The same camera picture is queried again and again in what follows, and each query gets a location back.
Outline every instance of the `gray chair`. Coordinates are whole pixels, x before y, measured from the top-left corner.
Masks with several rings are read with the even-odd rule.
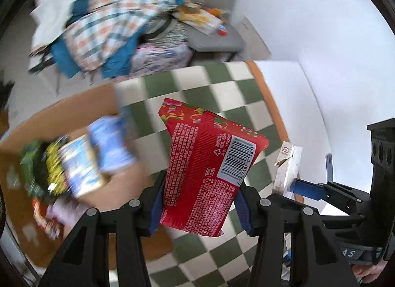
[[[219,8],[228,11],[228,20],[232,14],[235,0],[189,0],[192,3],[200,4],[208,8]],[[238,52],[242,51],[245,42],[240,34],[230,24],[224,24],[228,34],[220,36],[216,33],[205,35],[195,28],[185,25],[188,32],[188,45],[195,52],[226,52],[231,53],[230,59]]]

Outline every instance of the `checkered floor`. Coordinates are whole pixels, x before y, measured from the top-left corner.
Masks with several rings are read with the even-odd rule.
[[[215,112],[266,136],[269,147],[259,154],[245,182],[261,197],[271,194],[281,141],[263,96],[247,64],[214,63],[130,79],[117,84],[122,106],[136,122],[139,154],[153,177],[167,168],[171,139],[158,116],[165,97]],[[257,237],[242,231],[234,205],[218,238],[168,228],[175,250],[147,263],[153,286],[245,286]],[[284,243],[284,252],[289,249]],[[116,286],[116,273],[112,273]]]

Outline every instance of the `cardboard box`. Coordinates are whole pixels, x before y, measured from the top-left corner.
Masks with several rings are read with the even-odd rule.
[[[8,130],[8,111],[0,110],[0,137]]]
[[[50,240],[36,226],[32,204],[23,188],[19,169],[19,153],[33,140],[51,141],[59,136],[82,132],[86,126],[104,115],[119,113],[115,88],[105,84],[62,100],[33,115],[18,125],[0,143],[0,185],[3,190],[8,219],[12,222],[22,251],[39,267],[47,267],[62,240]],[[10,185],[7,174],[14,167],[19,185]],[[103,188],[81,197],[82,201],[100,211],[116,209],[133,198],[153,181],[147,176],[142,163],[135,163],[125,174],[120,174]],[[115,239],[110,239],[110,269],[115,268]],[[146,260],[159,258],[173,250],[173,242],[164,227],[151,238],[142,239]]]

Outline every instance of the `screw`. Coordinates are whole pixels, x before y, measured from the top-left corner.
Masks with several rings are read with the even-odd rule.
[[[263,207],[269,207],[271,205],[271,202],[269,199],[261,199],[261,200],[259,200],[259,203]]]
[[[139,199],[132,199],[129,201],[129,206],[131,207],[138,207],[140,205],[140,200]]]
[[[303,208],[303,213],[305,215],[311,216],[314,213],[314,211],[312,208],[306,207],[306,208]]]
[[[383,159],[384,159],[384,149],[383,149],[383,144],[381,142],[378,147],[378,159],[380,162],[383,162]]]
[[[97,210],[95,208],[89,208],[88,210],[86,210],[86,214],[88,216],[94,216],[97,213]]]
[[[387,148],[386,160],[387,160],[388,166],[390,166],[390,165],[391,165],[391,162],[392,162],[391,148]]]

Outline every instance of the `snack package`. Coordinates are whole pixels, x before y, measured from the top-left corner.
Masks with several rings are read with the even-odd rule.
[[[65,193],[69,188],[59,155],[60,147],[66,143],[66,136],[59,138],[48,145],[43,155],[48,169],[48,192],[54,196]]]
[[[46,217],[73,228],[88,209],[89,207],[86,204],[69,197],[60,196],[48,206]]]
[[[47,207],[37,198],[32,199],[33,217],[37,225],[44,230],[46,235],[55,240],[62,232],[62,226],[54,219],[46,218]]]
[[[76,198],[106,184],[99,173],[94,151],[87,135],[80,136],[62,146],[59,154],[68,184]]]
[[[169,98],[159,116],[171,136],[161,223],[218,237],[238,188],[269,141],[217,114]]]
[[[44,199],[48,197],[48,170],[45,162],[42,161],[43,152],[46,145],[33,141],[21,152],[20,166],[24,178],[24,186],[31,197]]]
[[[173,14],[173,16],[206,35],[214,33],[217,30],[217,26],[222,24],[222,20],[202,9],[199,9],[195,14],[185,13],[180,10]]]
[[[136,161],[123,143],[125,131],[120,117],[101,117],[91,123],[88,130],[92,144],[99,151],[100,172],[113,174]]]

